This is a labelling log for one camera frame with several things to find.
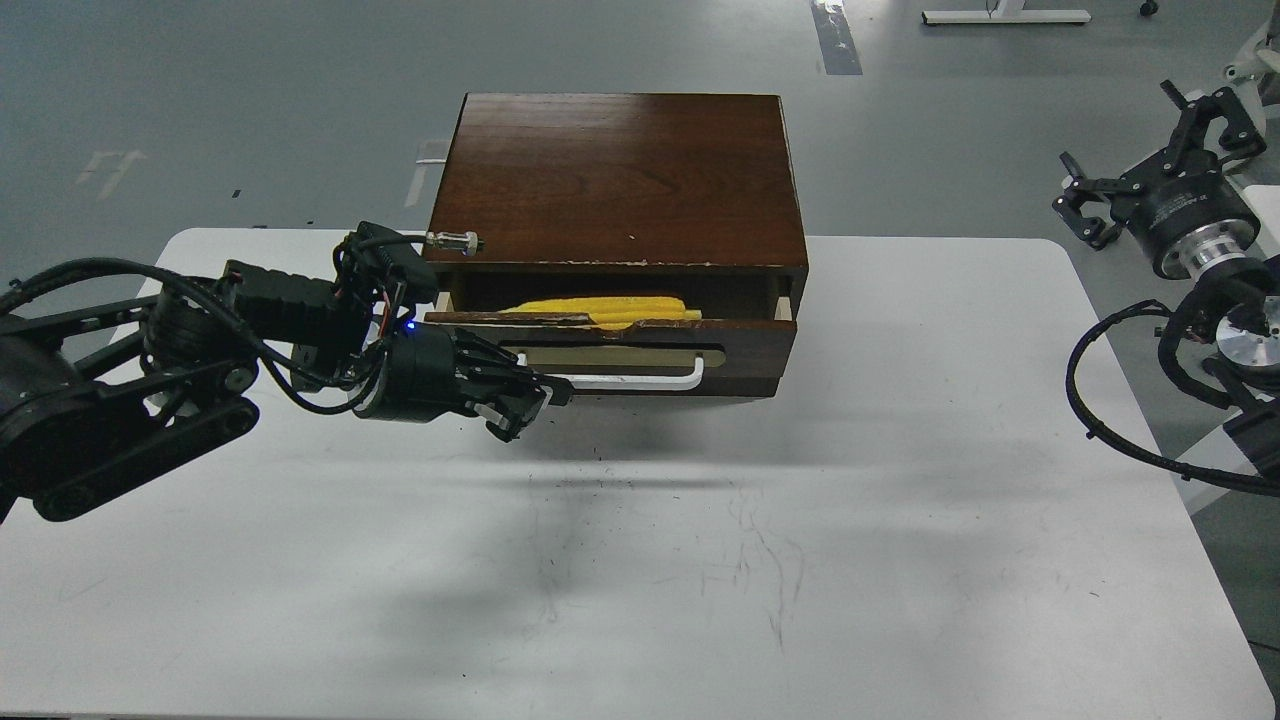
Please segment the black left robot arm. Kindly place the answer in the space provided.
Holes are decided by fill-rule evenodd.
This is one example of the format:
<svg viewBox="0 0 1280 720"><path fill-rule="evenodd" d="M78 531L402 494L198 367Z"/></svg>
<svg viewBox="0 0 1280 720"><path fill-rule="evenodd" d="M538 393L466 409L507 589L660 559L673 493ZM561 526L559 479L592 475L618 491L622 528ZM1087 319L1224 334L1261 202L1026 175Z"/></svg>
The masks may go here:
<svg viewBox="0 0 1280 720"><path fill-rule="evenodd" d="M472 234L362 222L332 281L230 260L216 278L115 258L59 264L3 296L3 511L27 498L68 521L246 436L266 372L321 416L480 416L518 437L572 384L475 333L415 316L439 297L415 247L465 255Z"/></svg>

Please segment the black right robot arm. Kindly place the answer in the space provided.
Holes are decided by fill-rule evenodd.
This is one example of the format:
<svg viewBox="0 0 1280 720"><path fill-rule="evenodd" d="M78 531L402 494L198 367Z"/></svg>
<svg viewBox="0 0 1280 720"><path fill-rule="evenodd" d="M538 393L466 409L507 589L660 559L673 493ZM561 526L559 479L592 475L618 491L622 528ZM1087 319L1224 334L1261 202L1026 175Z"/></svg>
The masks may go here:
<svg viewBox="0 0 1280 720"><path fill-rule="evenodd" d="M1274 497L1279 492L1277 259L1251 255L1262 224L1226 177L1229 164L1256 158L1267 145L1231 88L1188 97L1165 81L1161 90L1179 111L1167 142L1116 178L1091 177L1064 152L1068 178L1052 206L1091 249L1129 233L1157 277L1189 281L1192 287L1175 307L1149 299L1092 325L1068 357L1068 404L1088 438L1138 462L1183 480ZM1138 316L1164 319L1156 332L1156 359L1176 389L1234 411L1222 430L1249 471L1204 468L1142 448L1087 406L1076 380L1085 351Z"/></svg>

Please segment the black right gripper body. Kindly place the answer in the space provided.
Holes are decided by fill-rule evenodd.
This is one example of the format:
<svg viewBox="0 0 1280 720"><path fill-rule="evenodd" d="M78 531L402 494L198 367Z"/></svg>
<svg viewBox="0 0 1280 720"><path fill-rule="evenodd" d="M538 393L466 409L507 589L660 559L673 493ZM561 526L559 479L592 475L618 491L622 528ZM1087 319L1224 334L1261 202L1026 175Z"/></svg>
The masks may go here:
<svg viewBox="0 0 1280 720"><path fill-rule="evenodd" d="M1187 237L1194 246L1224 234L1243 251L1260 233L1258 217L1219 167L1166 176L1161 165L1138 165L1125 173L1125 179L1143 186L1133 197L1135 205L1125 227L1162 279L1189 279L1194 274L1188 261L1194 251L1185 249Z"/></svg>

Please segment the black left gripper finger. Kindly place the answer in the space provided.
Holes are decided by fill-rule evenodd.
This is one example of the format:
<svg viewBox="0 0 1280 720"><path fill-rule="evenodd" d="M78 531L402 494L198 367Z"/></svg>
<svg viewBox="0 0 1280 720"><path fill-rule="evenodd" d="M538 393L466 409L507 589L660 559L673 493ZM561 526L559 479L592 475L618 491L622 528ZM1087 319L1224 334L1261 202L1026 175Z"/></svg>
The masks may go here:
<svg viewBox="0 0 1280 720"><path fill-rule="evenodd" d="M483 386L475 398L475 413L494 437L511 442L552 398L550 386Z"/></svg>
<svg viewBox="0 0 1280 720"><path fill-rule="evenodd" d="M454 369L461 386L476 397L531 398L535 389L541 389L552 405L564 406L575 392L570 380L522 365L517 355L472 332L454 333Z"/></svg>

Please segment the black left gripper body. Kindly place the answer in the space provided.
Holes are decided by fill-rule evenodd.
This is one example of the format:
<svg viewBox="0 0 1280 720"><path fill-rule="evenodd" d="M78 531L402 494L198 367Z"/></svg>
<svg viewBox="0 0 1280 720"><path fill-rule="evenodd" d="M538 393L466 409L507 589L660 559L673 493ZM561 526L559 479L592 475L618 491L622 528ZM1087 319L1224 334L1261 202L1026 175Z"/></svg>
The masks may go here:
<svg viewBox="0 0 1280 720"><path fill-rule="evenodd" d="M475 418L494 389L477 369L500 366L500 348L462 329L415 325L397 331L372 389L353 409L361 419L428 423L445 414Z"/></svg>

